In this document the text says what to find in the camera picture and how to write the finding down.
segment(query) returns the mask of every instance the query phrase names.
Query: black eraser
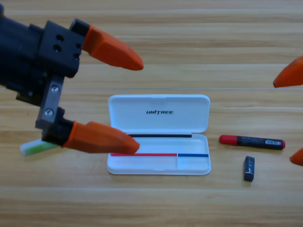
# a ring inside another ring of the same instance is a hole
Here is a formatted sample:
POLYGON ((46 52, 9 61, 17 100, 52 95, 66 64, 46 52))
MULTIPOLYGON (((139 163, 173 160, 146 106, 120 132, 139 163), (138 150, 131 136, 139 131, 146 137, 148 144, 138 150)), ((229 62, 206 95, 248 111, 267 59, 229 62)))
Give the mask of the black eraser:
POLYGON ((244 180, 252 182, 255 174, 255 158, 246 156, 244 161, 244 180))

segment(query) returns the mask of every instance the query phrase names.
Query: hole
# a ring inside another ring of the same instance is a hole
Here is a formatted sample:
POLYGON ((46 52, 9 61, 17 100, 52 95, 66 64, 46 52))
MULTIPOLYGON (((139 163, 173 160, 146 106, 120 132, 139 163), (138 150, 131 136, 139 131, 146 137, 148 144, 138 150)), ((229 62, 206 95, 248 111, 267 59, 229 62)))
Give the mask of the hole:
POLYGON ((54 49, 56 52, 62 51, 62 48, 61 48, 61 46, 59 46, 59 45, 54 45, 54 46, 53 46, 53 49, 54 49))
POLYGON ((82 45, 81 44, 76 44, 76 47, 78 48, 78 50, 81 50, 82 45))
POLYGON ((74 54, 74 57, 76 58, 77 61, 79 61, 80 54, 75 53, 75 54, 74 54))
POLYGON ((58 42, 63 42, 64 38, 62 35, 56 35, 56 39, 58 40, 58 42))

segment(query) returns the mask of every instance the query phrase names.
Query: red marker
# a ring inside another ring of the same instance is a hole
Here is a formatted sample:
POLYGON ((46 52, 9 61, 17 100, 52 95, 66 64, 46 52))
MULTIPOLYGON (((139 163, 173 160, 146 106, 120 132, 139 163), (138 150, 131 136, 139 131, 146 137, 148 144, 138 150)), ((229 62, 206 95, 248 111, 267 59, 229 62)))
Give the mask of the red marker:
POLYGON ((266 138, 222 135, 220 136, 219 141, 222 144, 245 146, 251 148, 265 148, 265 149, 274 149, 274 150, 282 150, 285 148, 284 140, 275 140, 275 139, 266 139, 266 138))

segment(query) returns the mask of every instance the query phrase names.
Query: unitree logo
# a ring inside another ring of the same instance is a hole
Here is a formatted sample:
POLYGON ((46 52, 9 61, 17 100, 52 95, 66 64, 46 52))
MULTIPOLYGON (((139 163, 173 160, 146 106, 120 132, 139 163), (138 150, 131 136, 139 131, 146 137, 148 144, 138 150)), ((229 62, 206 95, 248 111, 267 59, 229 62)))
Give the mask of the unitree logo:
POLYGON ((173 114, 174 112, 173 111, 170 111, 170 110, 166 110, 166 111, 163 111, 163 110, 154 110, 154 111, 146 111, 146 113, 148 114, 173 114))

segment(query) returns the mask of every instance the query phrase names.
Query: metal bracket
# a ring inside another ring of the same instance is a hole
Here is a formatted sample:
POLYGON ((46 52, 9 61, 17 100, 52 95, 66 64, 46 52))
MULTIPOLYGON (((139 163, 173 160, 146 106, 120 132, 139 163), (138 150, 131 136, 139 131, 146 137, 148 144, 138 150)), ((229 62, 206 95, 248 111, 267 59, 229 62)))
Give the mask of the metal bracket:
POLYGON ((58 75, 50 76, 36 121, 36 128, 44 130, 54 124, 63 82, 64 77, 60 77, 58 75))

